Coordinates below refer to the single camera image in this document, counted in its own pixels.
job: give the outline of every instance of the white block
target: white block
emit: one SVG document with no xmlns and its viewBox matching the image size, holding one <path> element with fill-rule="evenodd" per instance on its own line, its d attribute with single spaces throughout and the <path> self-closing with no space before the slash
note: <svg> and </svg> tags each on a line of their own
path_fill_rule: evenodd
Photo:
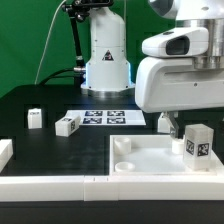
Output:
<svg viewBox="0 0 224 224">
<path fill-rule="evenodd" d="M 55 123 L 55 131 L 57 136 L 68 137 L 79 128 L 81 117 L 74 114 L 73 117 L 63 117 Z"/>
<path fill-rule="evenodd" d="M 213 133 L 203 124 L 186 126 L 183 160 L 192 170 L 210 168 Z"/>
<path fill-rule="evenodd" d="M 42 128 L 42 113 L 41 109 L 35 108 L 28 111 L 28 128 Z"/>
<path fill-rule="evenodd" d="M 167 122 L 167 119 L 164 117 L 164 113 L 161 113 L 159 119 L 158 119 L 158 125 L 157 125 L 157 132 L 158 133 L 170 133 L 170 125 Z"/>
<path fill-rule="evenodd" d="M 83 201 L 84 176 L 1 177 L 0 201 Z"/>
<path fill-rule="evenodd" d="M 117 201 L 118 183 L 107 176 L 85 177 L 84 201 Z"/>
<path fill-rule="evenodd" d="M 3 170 L 13 155 L 12 140 L 3 139 L 0 141 L 0 172 Z"/>
</svg>

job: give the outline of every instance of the white tray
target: white tray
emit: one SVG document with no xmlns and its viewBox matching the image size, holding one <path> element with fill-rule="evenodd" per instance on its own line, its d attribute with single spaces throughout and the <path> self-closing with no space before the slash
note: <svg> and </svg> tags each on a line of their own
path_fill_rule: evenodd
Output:
<svg viewBox="0 0 224 224">
<path fill-rule="evenodd" d="M 120 137 L 131 140 L 132 149 L 126 155 L 118 155 L 114 150 L 114 139 Z M 117 172 L 115 165 L 121 162 L 131 163 L 135 169 Z M 223 170 L 221 161 L 212 151 L 210 169 L 192 171 L 185 166 L 183 155 L 172 152 L 172 139 L 169 135 L 113 135 L 110 138 L 110 175 L 217 175 Z"/>
</svg>

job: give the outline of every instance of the wire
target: wire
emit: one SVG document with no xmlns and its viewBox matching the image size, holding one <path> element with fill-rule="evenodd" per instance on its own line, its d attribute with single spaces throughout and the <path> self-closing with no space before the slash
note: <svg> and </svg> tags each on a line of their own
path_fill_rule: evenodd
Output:
<svg viewBox="0 0 224 224">
<path fill-rule="evenodd" d="M 71 71 L 74 72 L 74 69 L 73 68 L 67 68 L 67 69 L 62 69 L 62 70 L 59 70 L 57 72 L 54 72 L 52 75 L 50 75 L 47 78 L 45 78 L 44 80 L 42 80 L 39 83 L 39 85 L 44 85 L 48 80 L 53 79 L 53 78 L 65 77 L 65 76 L 57 76 L 57 75 L 65 73 L 65 72 L 71 72 Z"/>
<path fill-rule="evenodd" d="M 40 70 L 41 70 L 41 67 L 42 67 L 42 64 L 43 64 L 43 60 L 44 60 L 44 57 L 45 57 L 45 54 L 46 54 L 46 51 L 47 51 L 47 48 L 48 48 L 48 43 L 49 43 L 49 40 L 50 40 L 50 36 L 51 36 L 51 33 L 52 33 L 52 29 L 53 29 L 53 26 L 54 26 L 54 23 L 55 23 L 55 19 L 56 19 L 56 16 L 61 8 L 61 6 L 66 2 L 66 0 L 63 0 L 58 8 L 56 9 L 55 13 L 54 13 L 54 16 L 53 16 L 53 19 L 52 19 L 52 22 L 51 22 L 51 25 L 50 25 L 50 29 L 48 31 L 48 35 L 47 35 L 47 39 L 46 39 L 46 42 L 45 42 L 45 47 L 44 47 L 44 51 L 43 51 L 43 54 L 42 54 L 42 57 L 41 57 L 41 60 L 40 60 L 40 63 L 39 63 L 39 67 L 38 67 L 38 70 L 37 70 L 37 75 L 36 75 L 36 79 L 35 79 L 35 85 L 37 85 L 37 81 L 38 81 L 38 78 L 39 78 L 39 75 L 40 75 Z"/>
<path fill-rule="evenodd" d="M 79 78 L 79 76 L 76 76 L 76 75 L 55 76 L 55 77 L 48 78 L 44 83 L 41 82 L 39 85 L 43 86 L 50 79 L 61 79 L 61 78 Z"/>
</svg>

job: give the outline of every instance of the black table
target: black table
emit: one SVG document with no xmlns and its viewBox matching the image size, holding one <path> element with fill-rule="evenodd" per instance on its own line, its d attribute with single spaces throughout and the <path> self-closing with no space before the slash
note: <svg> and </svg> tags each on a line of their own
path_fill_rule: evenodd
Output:
<svg viewBox="0 0 224 224">
<path fill-rule="evenodd" d="M 13 139 L 14 156 L 1 176 L 108 175 L 109 136 L 156 134 L 159 113 L 146 126 L 81 126 L 69 138 L 54 124 L 67 110 L 133 110 L 134 97 L 96 99 L 74 86 L 20 86 L 0 99 L 0 137 Z M 43 110 L 43 128 L 30 130 L 28 109 Z M 224 159 L 224 109 L 181 112 L 180 126 L 204 123 L 215 130 Z M 223 223 L 222 201 L 10 202 L 0 203 L 1 223 Z"/>
</svg>

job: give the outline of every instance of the green wall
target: green wall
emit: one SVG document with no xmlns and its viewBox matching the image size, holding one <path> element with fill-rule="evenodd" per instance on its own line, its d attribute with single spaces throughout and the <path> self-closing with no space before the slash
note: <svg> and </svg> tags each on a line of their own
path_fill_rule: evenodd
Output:
<svg viewBox="0 0 224 224">
<path fill-rule="evenodd" d="M 38 65 L 54 12 L 62 0 L 2 1 L 0 7 L 0 96 L 16 86 L 34 84 Z M 123 17 L 124 0 L 115 0 L 111 10 Z M 141 43 L 174 27 L 174 22 L 159 18 L 147 0 L 126 1 L 127 59 L 135 81 L 139 62 L 144 58 Z M 90 58 L 88 20 L 79 24 L 85 61 Z M 75 66 L 75 50 L 68 15 L 59 12 L 52 31 L 39 81 L 54 71 Z"/>
</svg>

